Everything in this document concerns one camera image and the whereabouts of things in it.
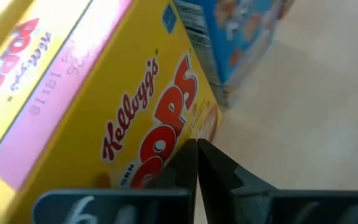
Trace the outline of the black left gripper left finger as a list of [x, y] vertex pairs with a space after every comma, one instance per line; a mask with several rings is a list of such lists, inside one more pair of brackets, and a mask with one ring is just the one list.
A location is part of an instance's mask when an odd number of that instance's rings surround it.
[[197, 183], [197, 140], [189, 139], [163, 168], [162, 173], [147, 184], [148, 189], [190, 189]]

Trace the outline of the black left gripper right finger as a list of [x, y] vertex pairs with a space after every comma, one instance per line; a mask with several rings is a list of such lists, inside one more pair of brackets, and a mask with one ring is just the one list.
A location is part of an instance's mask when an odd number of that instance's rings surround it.
[[198, 140], [198, 177], [208, 224], [266, 224], [275, 187], [205, 139]]

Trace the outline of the blue cereal box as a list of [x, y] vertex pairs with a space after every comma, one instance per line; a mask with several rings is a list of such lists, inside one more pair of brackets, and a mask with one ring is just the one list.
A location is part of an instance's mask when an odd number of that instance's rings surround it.
[[219, 104], [230, 107], [270, 46], [285, 0], [174, 0]]

